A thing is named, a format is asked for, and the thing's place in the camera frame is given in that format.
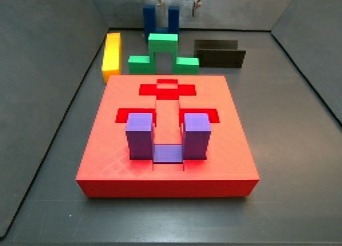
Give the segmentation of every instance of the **blue object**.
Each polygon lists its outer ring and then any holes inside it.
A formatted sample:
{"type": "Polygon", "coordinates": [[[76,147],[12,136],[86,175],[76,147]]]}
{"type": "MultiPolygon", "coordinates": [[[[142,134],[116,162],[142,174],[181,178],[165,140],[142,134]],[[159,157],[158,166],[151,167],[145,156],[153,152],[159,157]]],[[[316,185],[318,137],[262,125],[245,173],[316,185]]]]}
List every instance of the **blue object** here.
{"type": "Polygon", "coordinates": [[[179,6],[169,7],[169,33],[179,34],[179,6]]]}
{"type": "Polygon", "coordinates": [[[153,160],[153,114],[131,113],[126,125],[131,160],[153,160]]]}
{"type": "Polygon", "coordinates": [[[149,42],[151,33],[179,34],[179,6],[169,7],[169,28],[157,27],[155,5],[146,5],[143,8],[145,15],[145,40],[149,42]]]}
{"type": "Polygon", "coordinates": [[[211,134],[209,115],[203,113],[185,114],[183,126],[183,159],[206,160],[211,134]]]}
{"type": "Polygon", "coordinates": [[[182,145],[155,145],[154,163],[183,163],[182,145]]]}
{"type": "Polygon", "coordinates": [[[145,15],[145,39],[149,41],[149,36],[155,32],[157,29],[157,16],[155,16],[155,6],[146,5],[143,8],[145,15]]]}

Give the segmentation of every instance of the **gray floor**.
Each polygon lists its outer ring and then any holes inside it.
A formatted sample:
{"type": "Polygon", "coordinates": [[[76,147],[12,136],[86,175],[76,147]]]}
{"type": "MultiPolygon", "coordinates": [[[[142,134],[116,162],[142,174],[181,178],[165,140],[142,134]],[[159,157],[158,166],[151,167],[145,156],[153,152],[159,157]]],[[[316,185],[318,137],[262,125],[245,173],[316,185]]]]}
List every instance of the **gray floor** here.
{"type": "MultiPolygon", "coordinates": [[[[270,33],[182,31],[181,55],[195,39],[237,39],[242,69],[225,74],[261,182],[242,199],[87,199],[78,166],[104,90],[98,56],[4,241],[19,243],[342,242],[341,127],[270,33]]],[[[123,32],[129,55],[146,54],[141,31],[123,32]]]]}
{"type": "Polygon", "coordinates": [[[342,0],[294,0],[273,35],[342,124],[342,0]]]}

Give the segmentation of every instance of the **purple block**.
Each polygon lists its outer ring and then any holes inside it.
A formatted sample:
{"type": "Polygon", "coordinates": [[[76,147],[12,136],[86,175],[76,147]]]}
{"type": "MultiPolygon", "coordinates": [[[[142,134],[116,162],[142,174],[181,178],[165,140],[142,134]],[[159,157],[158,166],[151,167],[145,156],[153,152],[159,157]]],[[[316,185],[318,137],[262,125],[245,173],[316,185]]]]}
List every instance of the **purple block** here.
{"type": "Polygon", "coordinates": [[[211,134],[209,115],[186,114],[183,128],[183,159],[206,160],[211,134]]]}
{"type": "Polygon", "coordinates": [[[182,145],[155,145],[154,163],[183,163],[182,145]]]}
{"type": "Polygon", "coordinates": [[[131,160],[153,160],[153,114],[131,113],[126,125],[131,160]]]}

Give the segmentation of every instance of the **purple pillar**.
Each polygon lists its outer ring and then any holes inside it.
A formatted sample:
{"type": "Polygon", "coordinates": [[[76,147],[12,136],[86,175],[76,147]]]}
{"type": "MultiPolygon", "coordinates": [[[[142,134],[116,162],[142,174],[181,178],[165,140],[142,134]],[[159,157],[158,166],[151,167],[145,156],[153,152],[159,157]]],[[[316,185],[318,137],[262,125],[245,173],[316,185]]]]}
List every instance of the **purple pillar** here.
{"type": "Polygon", "coordinates": [[[131,113],[126,126],[131,160],[154,159],[153,114],[131,113]]]}
{"type": "Polygon", "coordinates": [[[183,159],[206,160],[211,126],[207,114],[185,114],[183,159]]]}

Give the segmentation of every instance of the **green block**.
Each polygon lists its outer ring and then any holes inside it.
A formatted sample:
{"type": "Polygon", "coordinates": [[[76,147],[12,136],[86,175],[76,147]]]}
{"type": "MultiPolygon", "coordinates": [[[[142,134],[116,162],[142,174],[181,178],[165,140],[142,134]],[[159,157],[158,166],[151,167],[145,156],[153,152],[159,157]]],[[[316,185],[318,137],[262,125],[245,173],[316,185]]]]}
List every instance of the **green block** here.
{"type": "Polygon", "coordinates": [[[178,34],[150,34],[150,45],[178,45],[178,34]]]}
{"type": "Polygon", "coordinates": [[[177,58],[178,56],[178,45],[177,46],[167,46],[167,45],[157,45],[157,46],[149,46],[149,55],[159,52],[170,52],[173,56],[177,58]]]}
{"type": "Polygon", "coordinates": [[[185,65],[185,66],[199,66],[199,59],[198,58],[181,58],[181,57],[178,57],[177,64],[178,65],[185,65]]]}
{"type": "Polygon", "coordinates": [[[177,58],[177,63],[173,67],[174,74],[198,74],[199,60],[198,58],[177,58]]]}
{"type": "Polygon", "coordinates": [[[155,63],[149,56],[131,56],[129,59],[130,74],[155,74],[155,63]]]}
{"type": "Polygon", "coordinates": [[[130,56],[129,64],[150,64],[150,57],[149,56],[130,56]]]}

